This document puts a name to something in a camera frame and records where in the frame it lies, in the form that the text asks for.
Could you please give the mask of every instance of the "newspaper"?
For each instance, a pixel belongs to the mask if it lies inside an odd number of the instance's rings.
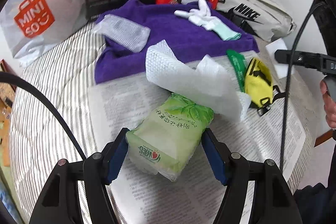
[[[248,62],[257,56],[253,51],[243,54]],[[239,90],[228,58],[217,57],[214,60],[228,70],[233,85]],[[196,67],[197,64],[191,62],[188,65]],[[135,128],[169,95],[167,90],[148,82],[145,73],[91,87],[89,106],[98,150],[101,151],[108,142],[113,141],[123,127]],[[255,109],[249,109],[246,119],[241,123],[230,123],[222,116],[215,115],[210,128],[231,152],[239,152],[253,161],[273,159],[279,166],[283,104],[283,99],[277,100],[262,117]],[[287,125],[283,168],[286,181],[305,141],[305,131],[291,103]],[[253,187],[254,182],[250,182],[241,224],[249,220]],[[213,222],[226,187],[215,179],[206,155],[199,146],[176,182],[159,174],[153,176],[143,173],[126,157],[110,189],[123,223],[201,224]]]

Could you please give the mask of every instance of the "person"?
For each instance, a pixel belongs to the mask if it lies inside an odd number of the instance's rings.
[[[325,119],[332,129],[336,129],[336,103],[328,94],[327,86],[320,83],[324,101]],[[318,183],[296,190],[294,199],[298,205],[303,224],[336,223],[336,146],[331,160],[328,186]]]

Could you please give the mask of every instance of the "black cable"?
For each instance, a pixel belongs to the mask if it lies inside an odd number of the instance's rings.
[[[38,100],[40,100],[40,102],[42,104],[44,104],[47,107],[47,109],[50,110],[50,112],[55,116],[56,120],[58,120],[58,122],[61,124],[64,131],[67,133],[71,142],[73,143],[73,145],[77,149],[78,153],[80,154],[81,158],[83,160],[86,159],[86,156],[85,156],[82,148],[78,144],[75,136],[72,134],[69,126],[67,125],[67,123],[65,122],[65,120],[63,119],[61,114],[57,111],[57,109],[54,107],[54,105],[36,87],[29,84],[27,81],[21,79],[20,77],[18,77],[16,75],[12,75],[10,73],[6,73],[6,72],[0,72],[0,83],[1,82],[11,84],[11,85],[16,85],[16,86],[24,89],[25,91],[28,91],[30,94],[35,96]]]
[[[301,35],[303,31],[305,30],[305,27],[314,13],[314,11],[324,5],[324,3],[319,3],[313,7],[310,8],[310,11],[308,12],[306,18],[304,19],[299,32],[297,33],[293,47],[291,49],[291,56],[290,56],[290,61],[288,63],[288,71],[287,71],[287,80],[286,80],[286,90],[285,90],[285,103],[283,105],[283,121],[282,121],[282,136],[281,136],[281,150],[280,150],[280,172],[283,173],[283,168],[284,168],[284,153],[285,153],[285,136],[286,136],[286,125],[287,125],[287,110],[288,110],[288,101],[289,101],[289,89],[290,89],[290,84],[291,84],[291,71],[293,67],[293,61],[294,61],[294,54],[296,51],[296,47],[299,43],[299,40],[301,38]]]

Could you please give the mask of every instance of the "wooden trim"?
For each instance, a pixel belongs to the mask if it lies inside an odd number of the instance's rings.
[[[328,132],[324,133],[322,136],[316,138],[315,147],[326,142],[327,140],[333,137],[333,130],[329,130]]]

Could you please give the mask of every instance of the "blue gripper pad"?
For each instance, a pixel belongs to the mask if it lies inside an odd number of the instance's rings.
[[[203,133],[201,141],[215,178],[224,186],[227,185],[224,162],[207,132]]]
[[[118,177],[121,166],[123,165],[124,159],[126,157],[127,151],[128,151],[128,143],[126,142],[126,138],[124,135],[113,157],[109,162],[109,173],[107,175],[108,182],[111,183]]]

